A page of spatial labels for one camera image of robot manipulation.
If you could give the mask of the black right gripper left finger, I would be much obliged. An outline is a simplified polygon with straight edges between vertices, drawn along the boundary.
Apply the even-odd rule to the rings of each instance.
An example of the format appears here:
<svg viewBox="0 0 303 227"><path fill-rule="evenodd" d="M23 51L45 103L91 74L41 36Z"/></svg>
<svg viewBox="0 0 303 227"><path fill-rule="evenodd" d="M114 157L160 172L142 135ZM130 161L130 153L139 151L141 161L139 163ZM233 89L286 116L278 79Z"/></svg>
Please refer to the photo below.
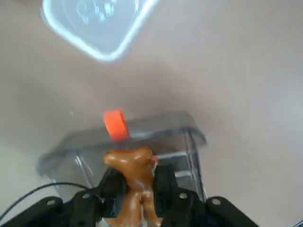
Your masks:
<svg viewBox="0 0 303 227"><path fill-rule="evenodd" d="M49 196L36 202L5 227L94 227L103 218L116 218L126 194L125 177L108 168L98 186L88 188L78 183L57 182L54 186L80 188L69 201Z"/></svg>

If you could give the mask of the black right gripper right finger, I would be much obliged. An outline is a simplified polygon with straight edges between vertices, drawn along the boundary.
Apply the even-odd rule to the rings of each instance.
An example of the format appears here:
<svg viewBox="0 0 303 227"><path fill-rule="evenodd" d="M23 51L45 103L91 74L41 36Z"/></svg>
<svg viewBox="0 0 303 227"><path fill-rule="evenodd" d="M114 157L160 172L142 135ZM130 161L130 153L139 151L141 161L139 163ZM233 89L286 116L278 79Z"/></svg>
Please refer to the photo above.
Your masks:
<svg viewBox="0 0 303 227"><path fill-rule="evenodd" d="M156 215L162 227L256 227L257 224L224 197L200 200L195 191L177 184L171 165L157 166L153 180Z"/></svg>

